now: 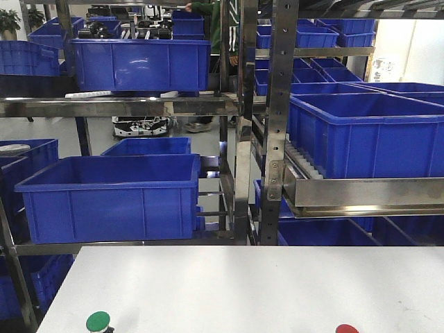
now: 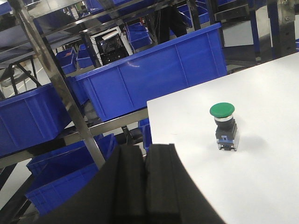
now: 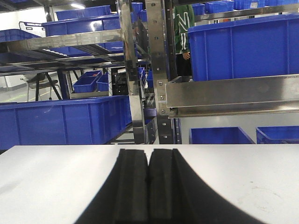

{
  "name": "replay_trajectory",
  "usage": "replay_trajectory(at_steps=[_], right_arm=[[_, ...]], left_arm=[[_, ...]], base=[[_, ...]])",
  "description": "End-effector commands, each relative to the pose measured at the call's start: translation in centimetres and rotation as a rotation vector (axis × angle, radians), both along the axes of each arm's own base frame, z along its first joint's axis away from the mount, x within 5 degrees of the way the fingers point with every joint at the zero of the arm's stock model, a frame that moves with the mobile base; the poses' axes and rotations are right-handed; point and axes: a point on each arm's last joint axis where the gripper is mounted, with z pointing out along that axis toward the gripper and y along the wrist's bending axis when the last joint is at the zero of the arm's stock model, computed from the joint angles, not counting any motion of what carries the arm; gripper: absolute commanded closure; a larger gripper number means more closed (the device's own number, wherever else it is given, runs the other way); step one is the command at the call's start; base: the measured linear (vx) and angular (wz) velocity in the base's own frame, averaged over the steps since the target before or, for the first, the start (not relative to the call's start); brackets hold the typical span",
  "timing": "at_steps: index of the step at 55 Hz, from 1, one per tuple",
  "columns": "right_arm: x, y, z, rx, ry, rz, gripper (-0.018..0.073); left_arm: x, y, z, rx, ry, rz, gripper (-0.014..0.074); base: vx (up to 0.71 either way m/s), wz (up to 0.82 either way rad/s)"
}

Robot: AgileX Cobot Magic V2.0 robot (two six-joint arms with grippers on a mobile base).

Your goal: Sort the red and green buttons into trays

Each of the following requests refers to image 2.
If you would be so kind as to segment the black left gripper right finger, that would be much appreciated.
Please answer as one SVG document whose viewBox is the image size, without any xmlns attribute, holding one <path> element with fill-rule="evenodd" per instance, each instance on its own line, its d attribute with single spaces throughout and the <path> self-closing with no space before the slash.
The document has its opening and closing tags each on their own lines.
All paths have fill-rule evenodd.
<svg viewBox="0 0 299 224">
<path fill-rule="evenodd" d="M 222 224 L 182 164 L 173 144 L 150 146 L 145 168 L 150 224 Z"/>
</svg>

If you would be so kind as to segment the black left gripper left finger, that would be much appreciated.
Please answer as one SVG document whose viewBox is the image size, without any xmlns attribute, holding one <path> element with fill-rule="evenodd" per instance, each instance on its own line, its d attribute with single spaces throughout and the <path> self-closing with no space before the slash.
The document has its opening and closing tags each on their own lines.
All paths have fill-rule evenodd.
<svg viewBox="0 0 299 224">
<path fill-rule="evenodd" d="M 138 146 L 117 146 L 78 193 L 38 224 L 146 223 L 145 167 Z"/>
</svg>

